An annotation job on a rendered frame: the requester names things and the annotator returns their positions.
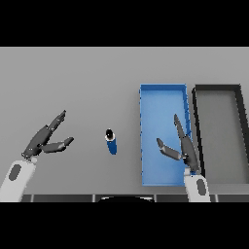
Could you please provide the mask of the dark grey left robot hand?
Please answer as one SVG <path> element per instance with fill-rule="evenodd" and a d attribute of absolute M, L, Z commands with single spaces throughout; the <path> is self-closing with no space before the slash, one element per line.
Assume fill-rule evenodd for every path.
<path fill-rule="evenodd" d="M 25 150 L 21 155 L 26 160 L 31 160 L 33 157 L 39 156 L 42 152 L 45 154 L 63 152 L 74 140 L 73 137 L 68 137 L 64 141 L 49 143 L 49 140 L 55 130 L 64 121 L 66 111 L 59 114 L 50 124 L 45 124 L 32 137 Z"/>

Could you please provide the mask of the blue bin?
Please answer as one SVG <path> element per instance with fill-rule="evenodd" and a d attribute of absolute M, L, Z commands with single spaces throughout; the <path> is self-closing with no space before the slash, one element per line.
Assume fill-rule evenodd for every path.
<path fill-rule="evenodd" d="M 184 132 L 192 137 L 187 85 L 141 84 L 139 94 L 142 185 L 183 186 L 186 165 L 182 160 L 164 156 L 157 139 L 181 151 L 174 115 L 178 116 Z"/>

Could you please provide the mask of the dark grey bin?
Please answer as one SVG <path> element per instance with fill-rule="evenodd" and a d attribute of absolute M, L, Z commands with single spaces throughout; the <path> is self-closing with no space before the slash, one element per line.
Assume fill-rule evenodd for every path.
<path fill-rule="evenodd" d="M 192 90 L 201 171 L 209 184 L 249 184 L 249 125 L 241 85 Z"/>

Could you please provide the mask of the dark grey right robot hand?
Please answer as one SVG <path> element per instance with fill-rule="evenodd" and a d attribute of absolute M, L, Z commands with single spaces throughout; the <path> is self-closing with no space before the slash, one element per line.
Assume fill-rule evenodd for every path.
<path fill-rule="evenodd" d="M 196 149 L 194 144 L 188 134 L 183 130 L 181 122 L 177 115 L 174 115 L 174 125 L 177 129 L 177 134 L 180 140 L 181 151 L 178 152 L 167 145 L 165 145 L 161 139 L 157 139 L 160 152 L 174 160 L 182 160 L 185 165 L 187 165 L 191 171 L 198 171 L 199 165 L 196 157 Z"/>

